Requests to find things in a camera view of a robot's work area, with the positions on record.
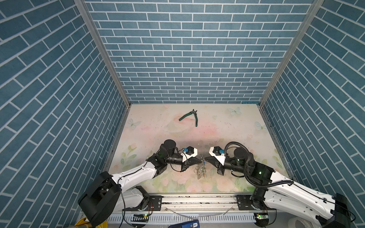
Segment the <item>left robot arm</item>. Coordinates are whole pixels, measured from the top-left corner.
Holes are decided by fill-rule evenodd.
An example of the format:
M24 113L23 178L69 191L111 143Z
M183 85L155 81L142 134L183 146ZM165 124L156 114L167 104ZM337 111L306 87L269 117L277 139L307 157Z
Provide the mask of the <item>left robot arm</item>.
M156 178L174 164L180 166L179 172L182 173L201 163L196 148L188 146L178 150L175 141L165 140L141 165L116 174L100 173L79 197L78 205L91 227L95 228L114 212L147 207L150 195L140 183Z

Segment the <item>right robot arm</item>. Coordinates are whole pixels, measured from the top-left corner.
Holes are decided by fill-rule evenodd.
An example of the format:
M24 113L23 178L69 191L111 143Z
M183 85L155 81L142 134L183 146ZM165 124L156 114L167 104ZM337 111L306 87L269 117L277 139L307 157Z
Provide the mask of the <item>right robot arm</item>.
M287 178L255 161L239 142L229 142L224 149L211 147L205 160L217 168L219 175L226 170L241 173L240 177L255 187L250 201L257 210L277 209L321 228L349 228L356 220L344 195L322 193Z

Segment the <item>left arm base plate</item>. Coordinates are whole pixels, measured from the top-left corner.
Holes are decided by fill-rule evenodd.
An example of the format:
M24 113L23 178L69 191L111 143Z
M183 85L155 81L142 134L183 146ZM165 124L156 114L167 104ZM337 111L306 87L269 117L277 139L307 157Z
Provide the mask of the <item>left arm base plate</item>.
M142 200L142 211L147 211L148 209L153 211L160 211L162 206L162 199L161 195L151 195L149 197L145 197Z

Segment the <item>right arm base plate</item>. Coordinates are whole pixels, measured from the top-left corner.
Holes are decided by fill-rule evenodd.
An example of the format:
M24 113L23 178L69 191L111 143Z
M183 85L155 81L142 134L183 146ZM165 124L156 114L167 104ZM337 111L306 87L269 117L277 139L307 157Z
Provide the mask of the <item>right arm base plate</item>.
M237 200L238 210L240 210L240 211L256 210L256 208L253 207L253 205L252 205L251 195L249 195L249 194L239 194L239 195L236 195L235 197L236 197L236 200Z

